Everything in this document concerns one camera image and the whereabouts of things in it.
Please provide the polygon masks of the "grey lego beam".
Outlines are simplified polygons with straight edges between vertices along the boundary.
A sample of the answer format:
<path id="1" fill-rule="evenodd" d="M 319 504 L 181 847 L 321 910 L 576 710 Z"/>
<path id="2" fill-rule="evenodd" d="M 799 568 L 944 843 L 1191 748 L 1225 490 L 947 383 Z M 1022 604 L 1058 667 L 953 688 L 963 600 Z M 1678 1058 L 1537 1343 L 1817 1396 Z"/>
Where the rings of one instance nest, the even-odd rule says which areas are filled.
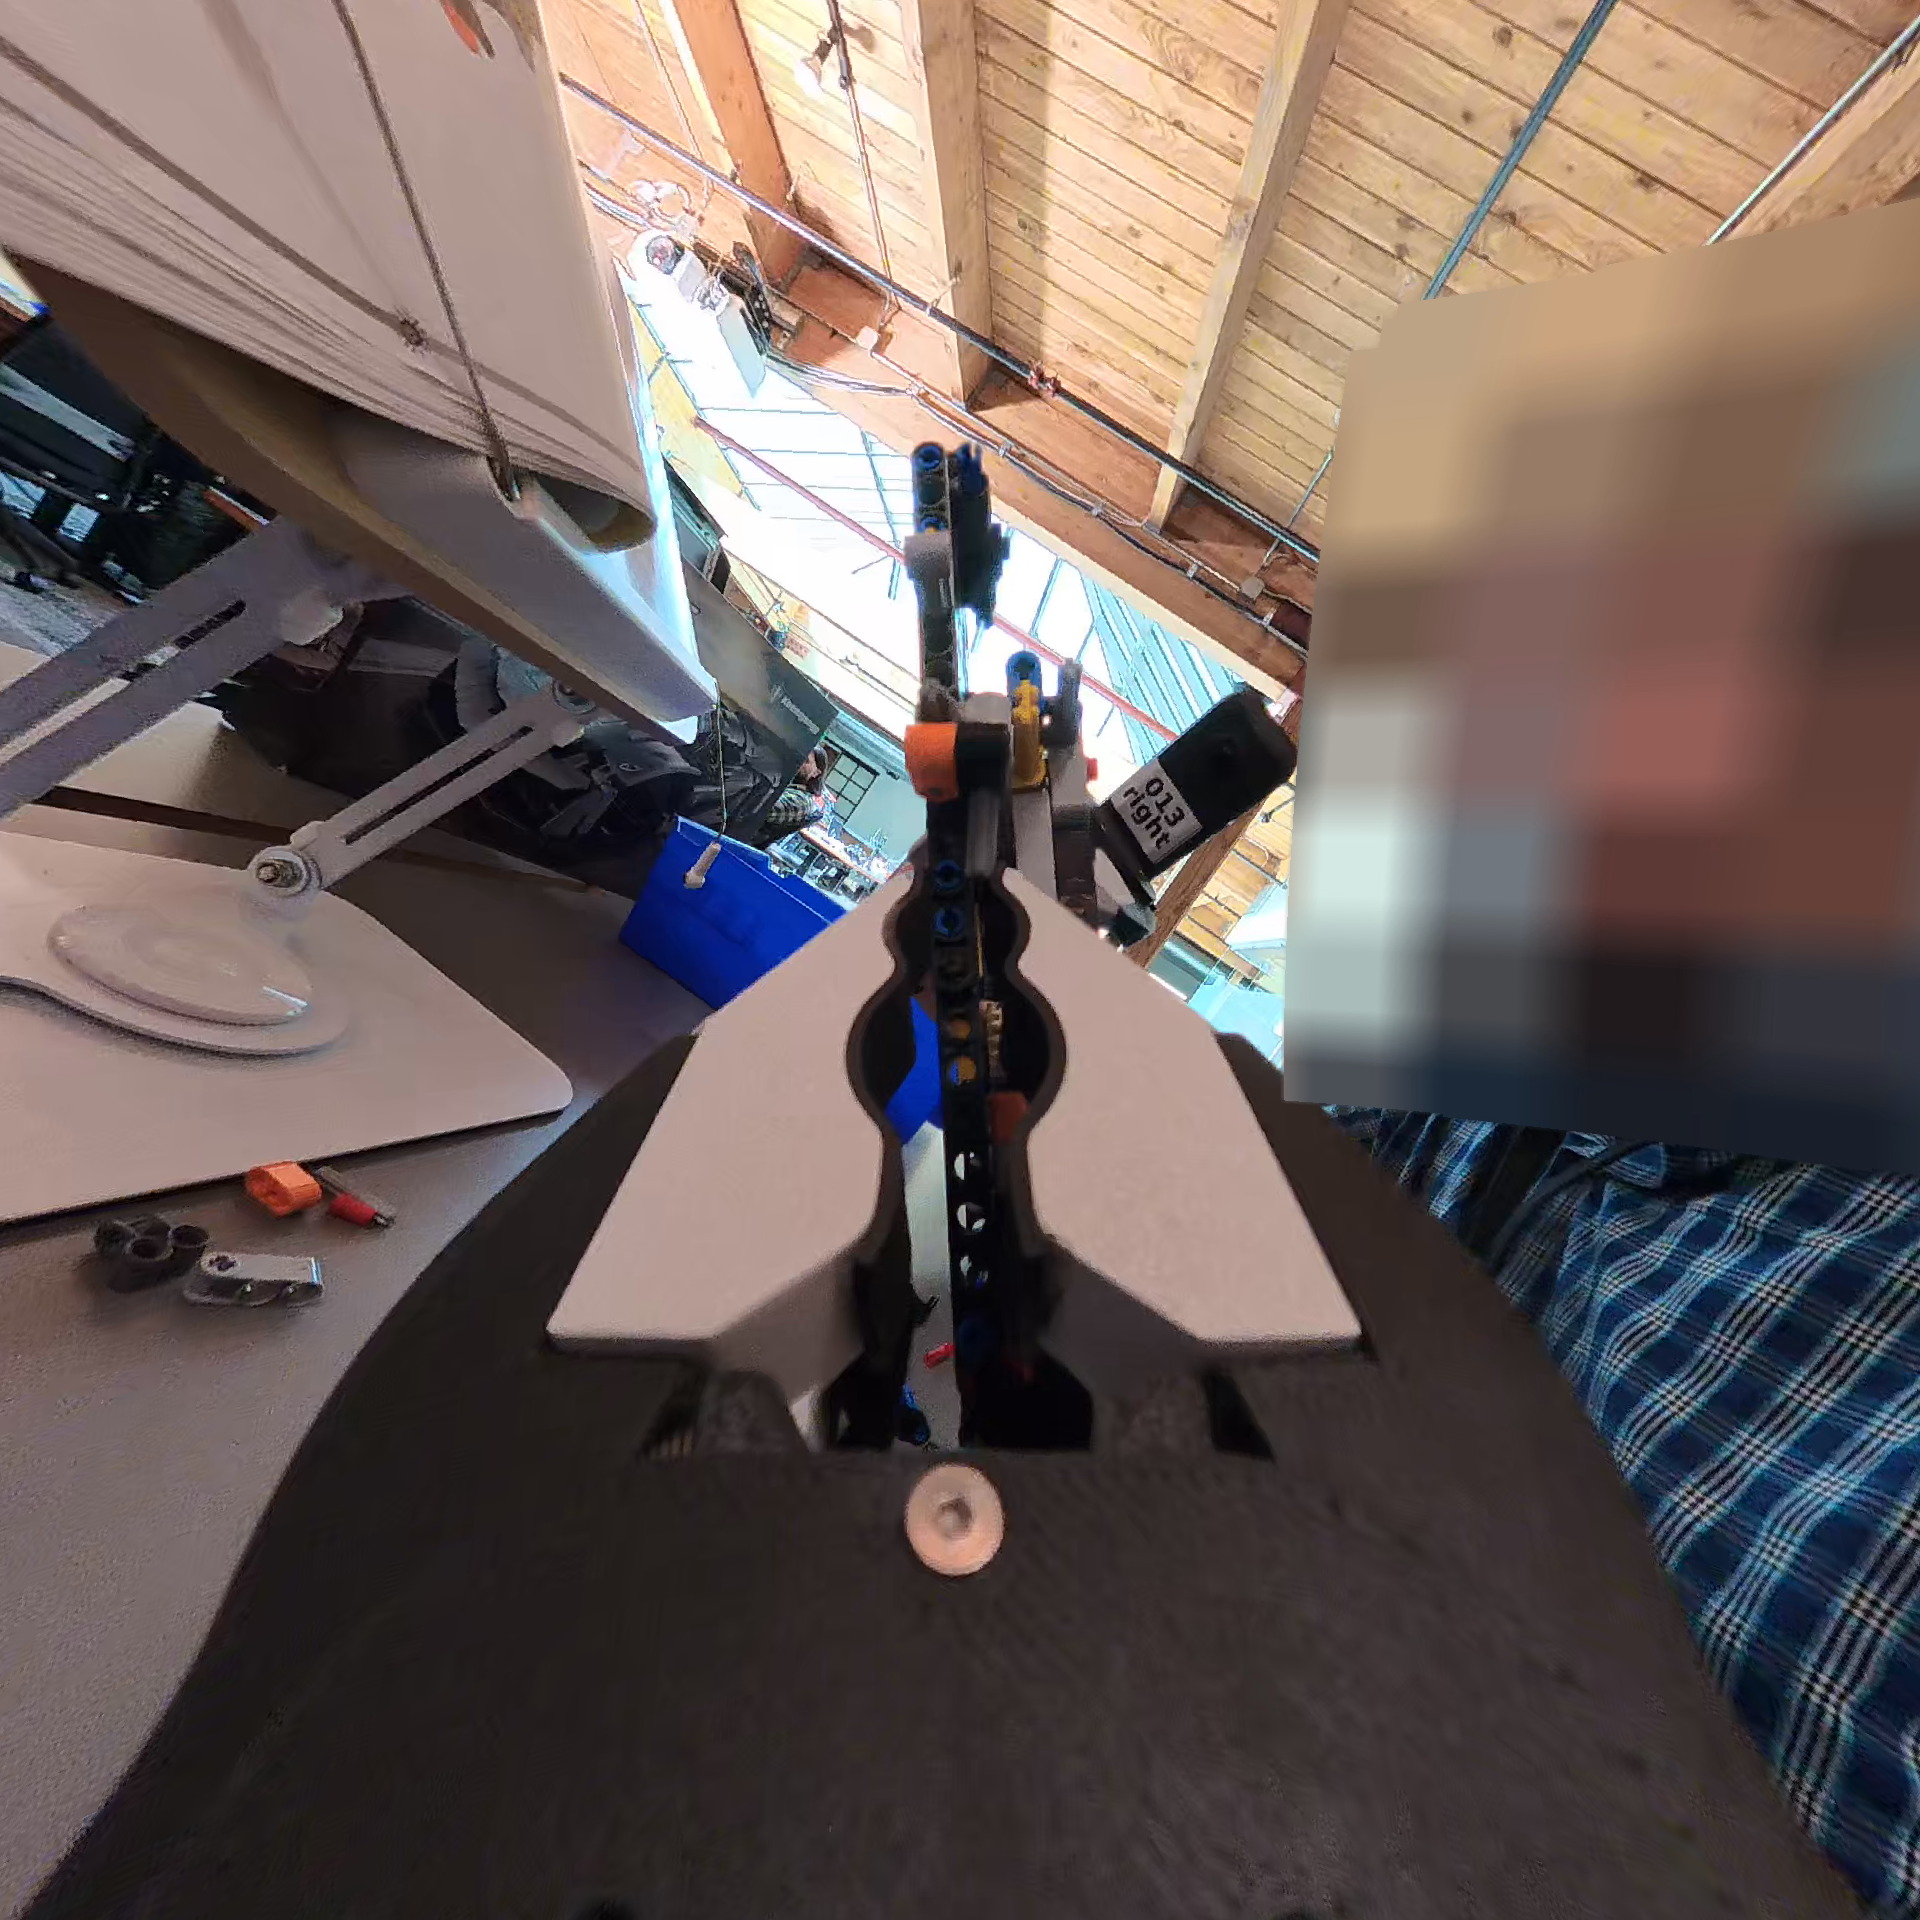
<path id="1" fill-rule="evenodd" d="M 206 1251 L 181 1286 L 190 1304 L 232 1310 L 301 1308 L 321 1292 L 321 1268 L 310 1255 L 232 1251 Z"/>

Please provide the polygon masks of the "white instruction booklet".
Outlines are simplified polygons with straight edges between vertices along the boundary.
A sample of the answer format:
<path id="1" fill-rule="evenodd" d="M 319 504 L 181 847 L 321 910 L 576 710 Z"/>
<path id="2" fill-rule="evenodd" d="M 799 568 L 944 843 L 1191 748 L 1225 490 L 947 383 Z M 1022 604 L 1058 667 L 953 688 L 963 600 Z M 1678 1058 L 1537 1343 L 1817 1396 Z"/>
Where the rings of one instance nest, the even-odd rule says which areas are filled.
<path id="1" fill-rule="evenodd" d="M 5 251 L 157 424 L 611 712 L 712 707 L 539 4 L 2 6 Z"/>

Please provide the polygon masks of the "blue plastic bin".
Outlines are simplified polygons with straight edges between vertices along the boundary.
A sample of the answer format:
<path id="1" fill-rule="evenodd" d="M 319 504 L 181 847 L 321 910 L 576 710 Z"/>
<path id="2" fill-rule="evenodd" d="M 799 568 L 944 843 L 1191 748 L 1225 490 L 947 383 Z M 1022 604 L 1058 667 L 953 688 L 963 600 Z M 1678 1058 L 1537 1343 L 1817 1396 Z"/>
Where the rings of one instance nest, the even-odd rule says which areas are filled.
<path id="1" fill-rule="evenodd" d="M 942 1053 L 933 1019 L 910 998 L 849 1046 L 862 1007 L 893 978 L 896 959 L 921 978 L 930 959 L 930 893 L 907 870 L 856 908 L 779 875 L 737 840 L 677 820 L 664 837 L 618 942 L 711 1007 L 661 1125 L 687 1123 L 727 1162 L 769 1159 L 815 1119 L 853 1112 L 848 1067 L 873 1069 L 883 1117 L 907 1142 L 944 1123 Z"/>

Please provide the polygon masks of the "black lego box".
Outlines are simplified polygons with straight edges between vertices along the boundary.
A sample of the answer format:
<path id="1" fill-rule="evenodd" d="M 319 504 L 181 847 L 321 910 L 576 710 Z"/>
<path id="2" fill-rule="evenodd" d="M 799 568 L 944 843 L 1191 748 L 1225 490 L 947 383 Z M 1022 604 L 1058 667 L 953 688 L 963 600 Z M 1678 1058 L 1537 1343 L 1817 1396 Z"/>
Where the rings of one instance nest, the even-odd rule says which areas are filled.
<path id="1" fill-rule="evenodd" d="M 445 827 L 535 867 L 632 895 L 673 820 L 763 846 L 763 820 L 838 707 L 730 595 L 722 528 L 677 478 L 679 551 L 718 707 L 689 741 L 594 716 L 578 739 L 457 807 Z M 546 686 L 546 672 L 416 599 L 345 618 L 265 659 L 210 702 L 266 764 L 361 798 Z"/>

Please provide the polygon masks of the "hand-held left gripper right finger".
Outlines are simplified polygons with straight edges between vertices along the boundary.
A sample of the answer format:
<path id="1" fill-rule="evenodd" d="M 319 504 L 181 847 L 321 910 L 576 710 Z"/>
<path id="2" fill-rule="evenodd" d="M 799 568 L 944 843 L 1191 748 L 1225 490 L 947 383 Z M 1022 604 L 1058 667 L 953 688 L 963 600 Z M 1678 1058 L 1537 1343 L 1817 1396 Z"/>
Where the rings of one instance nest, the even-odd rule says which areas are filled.
<path id="1" fill-rule="evenodd" d="M 1217 1032 L 1025 877 L 1002 887 L 1025 924 L 1017 975 L 1058 1031 L 1023 1135 L 1045 1350 L 1109 1402 L 1352 1354 L 1359 1318 Z"/>

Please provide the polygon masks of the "black lego connector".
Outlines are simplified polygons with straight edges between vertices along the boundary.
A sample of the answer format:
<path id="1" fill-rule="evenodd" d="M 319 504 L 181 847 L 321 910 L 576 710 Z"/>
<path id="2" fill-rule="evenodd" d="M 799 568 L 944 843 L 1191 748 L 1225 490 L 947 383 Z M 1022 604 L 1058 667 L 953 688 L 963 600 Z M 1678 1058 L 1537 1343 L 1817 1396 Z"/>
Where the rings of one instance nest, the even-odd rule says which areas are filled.
<path id="1" fill-rule="evenodd" d="M 207 1232 L 163 1216 L 110 1216 L 90 1235 L 90 1260 L 110 1292 L 182 1279 L 206 1255 Z"/>

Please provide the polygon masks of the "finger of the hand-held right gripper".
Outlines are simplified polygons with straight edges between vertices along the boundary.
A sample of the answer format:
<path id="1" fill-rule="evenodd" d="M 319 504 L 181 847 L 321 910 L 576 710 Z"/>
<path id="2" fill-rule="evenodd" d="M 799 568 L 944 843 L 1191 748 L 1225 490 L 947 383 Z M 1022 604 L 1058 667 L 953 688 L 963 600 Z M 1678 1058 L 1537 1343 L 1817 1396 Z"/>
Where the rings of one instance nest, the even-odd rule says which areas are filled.
<path id="1" fill-rule="evenodd" d="M 1062 908 L 1097 908 L 1097 827 L 1086 773 L 1014 791 L 1014 870 Z"/>

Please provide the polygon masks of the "black ceiling pipe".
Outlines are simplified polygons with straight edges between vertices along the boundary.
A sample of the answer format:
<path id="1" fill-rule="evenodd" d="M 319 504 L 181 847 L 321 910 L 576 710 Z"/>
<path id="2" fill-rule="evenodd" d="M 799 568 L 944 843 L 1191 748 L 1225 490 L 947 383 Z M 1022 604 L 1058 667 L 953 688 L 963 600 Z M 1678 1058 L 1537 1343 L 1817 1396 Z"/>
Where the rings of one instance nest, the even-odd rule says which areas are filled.
<path id="1" fill-rule="evenodd" d="M 1179 459 L 1176 455 L 1160 447 L 1151 439 L 1134 431 L 1130 424 L 1117 421 L 1115 416 L 1111 416 L 1109 411 L 1097 407 L 1086 395 L 1075 392 L 1073 389 L 1067 389 L 1050 373 L 1047 373 L 1041 366 L 1030 363 L 1030 360 L 1022 359 L 1019 354 L 1014 354 L 1010 350 L 1002 350 L 1000 346 L 994 342 L 994 339 L 987 331 L 981 331 L 981 328 L 962 323 L 959 317 L 944 311 L 934 302 L 922 299 L 913 290 L 904 287 L 897 278 L 889 276 L 886 272 L 874 269 L 862 255 L 849 254 L 848 248 L 833 244 L 826 235 L 806 227 L 799 216 L 794 216 L 784 205 L 777 205 L 775 202 L 766 198 L 763 194 L 749 190 L 745 182 L 735 181 L 730 174 L 725 174 L 725 171 L 714 170 L 699 154 L 694 154 L 694 150 L 685 149 L 683 144 L 673 142 L 671 136 L 666 136 L 658 128 L 650 128 L 648 124 L 640 122 L 632 112 L 625 112 L 623 108 L 610 102 L 606 96 L 594 91 L 589 84 L 570 77 L 568 74 L 560 74 L 560 84 L 563 87 L 567 94 L 587 102 L 589 108 L 600 112 L 606 118 L 614 122 L 625 132 L 638 136 L 638 142 L 642 142 L 647 149 L 687 167 L 697 179 L 701 179 L 704 182 L 707 182 L 707 186 L 718 187 L 720 191 L 728 194 L 730 202 L 735 202 L 745 211 L 759 215 L 761 220 L 775 224 L 784 234 L 799 240 L 799 244 L 805 248 L 808 248 L 810 254 L 815 254 L 819 261 L 826 261 L 835 269 L 841 269 L 841 272 L 855 276 L 856 280 L 865 283 L 880 296 L 893 302 L 902 311 L 910 311 L 910 312 L 922 317 L 933 326 L 947 334 L 954 342 L 959 342 L 963 348 L 970 348 L 974 351 L 981 351 L 994 367 L 999 367 L 1000 373 L 1005 373 L 1007 376 L 1019 382 L 1030 392 L 1041 395 L 1045 400 L 1056 400 L 1058 405 L 1071 410 L 1073 414 L 1078 414 L 1081 418 L 1091 422 L 1099 431 L 1103 431 L 1111 439 L 1115 439 L 1117 444 L 1141 453 L 1146 461 L 1151 461 L 1151 467 L 1159 474 L 1171 474 L 1175 478 L 1186 483 L 1187 491 L 1203 496 L 1206 501 L 1215 502 L 1221 509 L 1234 514 L 1237 519 L 1245 522 L 1248 525 L 1251 525 L 1262 534 L 1270 538 L 1273 544 L 1285 548 L 1295 560 L 1299 560 L 1310 567 L 1319 567 L 1321 551 L 1314 544 L 1310 544 L 1299 534 L 1294 534 L 1288 528 L 1279 525 L 1270 517 L 1262 514 L 1258 509 L 1255 509 L 1248 501 L 1242 501 L 1234 491 L 1229 491 L 1229 490 L 1221 486 L 1217 483 L 1214 483 L 1210 478 L 1202 476 L 1202 471 L 1197 467 Z"/>

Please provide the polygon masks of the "person's blue plaid shirt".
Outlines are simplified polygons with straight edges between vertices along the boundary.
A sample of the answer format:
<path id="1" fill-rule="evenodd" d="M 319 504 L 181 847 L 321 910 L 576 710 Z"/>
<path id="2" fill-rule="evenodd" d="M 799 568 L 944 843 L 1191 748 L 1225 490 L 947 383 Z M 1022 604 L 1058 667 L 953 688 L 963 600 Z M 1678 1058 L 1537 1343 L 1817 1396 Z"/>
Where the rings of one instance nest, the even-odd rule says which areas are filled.
<path id="1" fill-rule="evenodd" d="M 1328 1116 L 1531 1322 L 1815 1846 L 1918 1916 L 1915 1180 Z"/>

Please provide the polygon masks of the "white book stand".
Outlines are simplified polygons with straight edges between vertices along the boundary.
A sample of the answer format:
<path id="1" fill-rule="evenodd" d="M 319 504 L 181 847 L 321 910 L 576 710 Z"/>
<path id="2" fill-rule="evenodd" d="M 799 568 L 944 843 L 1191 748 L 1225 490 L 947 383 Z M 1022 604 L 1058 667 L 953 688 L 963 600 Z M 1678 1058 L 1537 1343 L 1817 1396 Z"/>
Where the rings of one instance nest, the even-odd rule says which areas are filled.
<path id="1" fill-rule="evenodd" d="M 664 463 L 614 317 L 635 478 L 560 479 L 382 421 L 69 272 L 50 317 L 199 459 L 278 514 L 5 680 L 5 819 L 352 606 L 416 597 L 546 684 L 242 870 L 5 831 L 5 1223 L 560 1112 L 533 1043 L 330 887 L 622 716 L 714 698 Z"/>

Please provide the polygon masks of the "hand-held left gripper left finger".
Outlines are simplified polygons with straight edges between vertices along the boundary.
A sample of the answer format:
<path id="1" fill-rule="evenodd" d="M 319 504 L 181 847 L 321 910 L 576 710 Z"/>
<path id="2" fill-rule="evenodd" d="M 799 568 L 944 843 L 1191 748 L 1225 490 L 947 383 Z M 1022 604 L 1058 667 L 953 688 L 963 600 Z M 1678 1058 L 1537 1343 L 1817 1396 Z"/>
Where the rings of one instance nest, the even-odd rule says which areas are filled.
<path id="1" fill-rule="evenodd" d="M 810 1450 L 904 1336 L 904 1167 L 856 1043 L 896 984 L 904 875 L 711 1014 L 546 1318 L 561 1354 L 769 1383 Z"/>

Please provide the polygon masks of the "black lego technic assembly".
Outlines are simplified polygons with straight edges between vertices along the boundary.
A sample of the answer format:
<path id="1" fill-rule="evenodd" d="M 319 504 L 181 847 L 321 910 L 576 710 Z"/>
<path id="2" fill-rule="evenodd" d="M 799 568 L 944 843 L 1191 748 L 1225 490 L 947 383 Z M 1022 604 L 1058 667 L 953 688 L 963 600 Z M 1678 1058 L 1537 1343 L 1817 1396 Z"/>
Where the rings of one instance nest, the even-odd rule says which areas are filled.
<path id="1" fill-rule="evenodd" d="M 1007 534 L 977 445 L 918 444 L 907 479 L 921 667 L 902 756 L 926 804 L 913 908 L 937 1029 L 958 1443 L 1082 1452 L 1091 1396 L 1041 1350 L 1053 1286 L 1019 1147 L 1058 1060 L 1017 978 L 1027 924 L 1005 892 L 1017 875 L 1056 898 L 1062 827 L 1088 823 L 1081 672 L 1049 688 L 1040 659 L 1017 651 L 1000 688 L 967 690 L 967 637 L 991 619 Z"/>

